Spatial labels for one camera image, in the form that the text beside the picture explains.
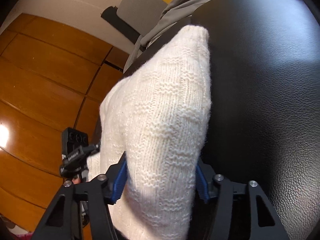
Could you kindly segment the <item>wooden wardrobe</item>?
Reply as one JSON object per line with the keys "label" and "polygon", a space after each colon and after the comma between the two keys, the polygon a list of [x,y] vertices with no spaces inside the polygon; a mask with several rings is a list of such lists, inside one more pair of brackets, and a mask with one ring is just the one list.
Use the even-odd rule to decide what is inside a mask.
{"label": "wooden wardrobe", "polygon": [[61,134],[92,137],[128,54],[66,24],[20,14],[1,33],[1,217],[25,234],[62,178]]}

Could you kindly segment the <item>cream knitted sweater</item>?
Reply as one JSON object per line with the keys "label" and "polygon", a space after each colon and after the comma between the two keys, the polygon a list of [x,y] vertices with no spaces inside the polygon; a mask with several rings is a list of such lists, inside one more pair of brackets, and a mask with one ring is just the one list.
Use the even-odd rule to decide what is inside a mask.
{"label": "cream knitted sweater", "polygon": [[127,239],[187,237],[210,117],[208,38],[204,27],[186,25],[100,105],[101,148],[88,177],[126,154],[128,179],[110,214]]}

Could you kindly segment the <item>grey cloth on bed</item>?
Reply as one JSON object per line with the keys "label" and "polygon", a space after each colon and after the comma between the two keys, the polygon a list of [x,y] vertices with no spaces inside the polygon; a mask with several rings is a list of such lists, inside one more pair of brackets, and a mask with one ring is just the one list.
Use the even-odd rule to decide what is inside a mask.
{"label": "grey cloth on bed", "polygon": [[133,52],[129,55],[125,63],[124,72],[133,64],[139,56],[142,47],[148,47],[155,42],[165,31],[172,27],[179,20],[191,16],[192,13],[201,5],[210,0],[172,0],[162,11],[160,20],[146,35],[138,34]]}

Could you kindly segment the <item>grey yellow blue headboard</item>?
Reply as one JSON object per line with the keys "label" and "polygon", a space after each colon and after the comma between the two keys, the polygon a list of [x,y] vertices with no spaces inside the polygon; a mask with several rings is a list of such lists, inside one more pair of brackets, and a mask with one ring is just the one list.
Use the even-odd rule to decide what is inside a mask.
{"label": "grey yellow blue headboard", "polygon": [[117,16],[137,31],[146,35],[160,20],[162,11],[172,0],[122,0]]}

